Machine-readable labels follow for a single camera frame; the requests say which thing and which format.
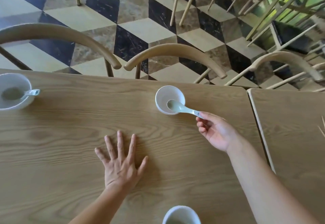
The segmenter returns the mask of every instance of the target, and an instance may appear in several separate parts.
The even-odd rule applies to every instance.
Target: white spoon
[[[178,113],[189,113],[189,114],[193,114],[196,115],[197,117],[200,117],[200,112],[194,109],[189,109],[188,107],[185,107],[183,104],[181,104],[180,102],[176,101],[176,100],[169,100],[167,102],[167,107],[169,109],[171,109],[174,112],[178,112]]]

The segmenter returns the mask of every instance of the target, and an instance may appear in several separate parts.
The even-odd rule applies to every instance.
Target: wood grain
[[[250,89],[276,174],[325,220],[325,93]]]
[[[139,137],[136,162],[149,155],[144,178],[112,223],[161,223],[187,205],[202,223],[255,223],[230,160],[201,136],[195,117],[164,115],[155,93],[181,89],[188,107],[225,117],[263,156],[243,88],[0,70],[26,75],[41,94],[24,110],[0,113],[0,222],[67,223],[104,188],[94,148],[104,135]]]

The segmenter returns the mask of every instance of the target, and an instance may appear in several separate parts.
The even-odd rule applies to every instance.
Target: geometric floor pattern
[[[246,0],[194,0],[184,25],[179,21],[188,0],[179,0],[175,22],[170,26],[174,0],[0,0],[0,29],[21,23],[53,23],[83,32],[106,46],[124,65],[136,54],[155,45],[180,43],[201,50],[229,73],[239,73],[266,54],[263,43],[246,47],[246,35],[261,15],[259,7],[246,16],[238,11]],[[35,71],[107,76],[104,58],[91,49],[61,40],[31,40],[2,45]],[[252,86],[271,78],[274,66],[263,64],[245,78]],[[17,69],[0,55],[0,68]],[[154,57],[142,62],[142,79],[193,82],[206,66],[185,58]],[[113,70],[115,77],[134,78],[135,70]],[[290,69],[276,73],[285,79]],[[210,72],[201,82],[213,84]]]

